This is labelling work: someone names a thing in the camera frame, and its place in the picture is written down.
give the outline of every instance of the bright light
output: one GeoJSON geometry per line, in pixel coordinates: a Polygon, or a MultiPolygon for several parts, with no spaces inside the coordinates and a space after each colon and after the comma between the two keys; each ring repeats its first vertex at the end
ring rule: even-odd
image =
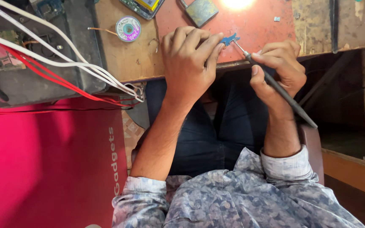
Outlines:
{"type": "Polygon", "coordinates": [[[250,6],[254,0],[221,0],[222,3],[230,9],[240,10],[250,6]]]}

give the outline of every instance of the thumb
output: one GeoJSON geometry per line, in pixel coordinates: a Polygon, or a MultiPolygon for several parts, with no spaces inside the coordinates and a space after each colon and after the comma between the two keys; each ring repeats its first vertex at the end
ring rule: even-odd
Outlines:
{"type": "Polygon", "coordinates": [[[259,65],[251,67],[250,85],[259,98],[269,96],[272,92],[274,92],[273,88],[267,85],[264,80],[264,71],[259,65]]]}
{"type": "Polygon", "coordinates": [[[225,44],[220,43],[216,45],[216,47],[212,50],[210,56],[205,62],[205,67],[207,71],[214,71],[216,70],[216,63],[218,62],[219,53],[221,52],[222,48],[225,47],[225,44]]]}

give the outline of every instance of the shirt cuff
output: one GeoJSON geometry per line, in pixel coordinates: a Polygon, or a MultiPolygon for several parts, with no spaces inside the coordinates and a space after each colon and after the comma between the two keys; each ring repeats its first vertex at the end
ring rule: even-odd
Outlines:
{"type": "Polygon", "coordinates": [[[136,192],[154,193],[165,195],[167,190],[165,181],[153,180],[145,177],[131,177],[126,179],[123,194],[136,192]]]}
{"type": "Polygon", "coordinates": [[[308,149],[302,149],[291,157],[273,158],[265,155],[261,149],[261,162],[267,177],[279,180],[306,180],[311,179],[313,171],[308,161],[308,149]]]}

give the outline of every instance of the hand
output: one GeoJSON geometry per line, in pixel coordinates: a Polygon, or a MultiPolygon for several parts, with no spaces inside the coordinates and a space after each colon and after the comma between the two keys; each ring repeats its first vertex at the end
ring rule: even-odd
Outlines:
{"type": "Polygon", "coordinates": [[[218,44],[223,33],[178,27],[163,37],[163,61],[167,91],[165,100],[189,108],[215,80],[218,55],[224,44],[218,44]]]}
{"type": "MultiPolygon", "coordinates": [[[[279,75],[279,84],[294,97],[307,80],[305,68],[298,63],[301,46],[293,41],[266,44],[259,53],[251,58],[261,64],[274,68],[279,75]]],[[[266,84],[264,72],[260,66],[252,67],[250,85],[257,96],[267,105],[270,115],[293,118],[291,107],[277,91],[266,84]]]]}

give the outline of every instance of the desoldering wick spool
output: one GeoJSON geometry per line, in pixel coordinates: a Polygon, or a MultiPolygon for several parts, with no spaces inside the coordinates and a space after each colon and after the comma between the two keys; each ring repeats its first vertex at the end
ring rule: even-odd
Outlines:
{"type": "Polygon", "coordinates": [[[125,16],[116,23],[116,33],[122,41],[132,42],[139,37],[140,32],[140,23],[132,16],[125,16]]]}

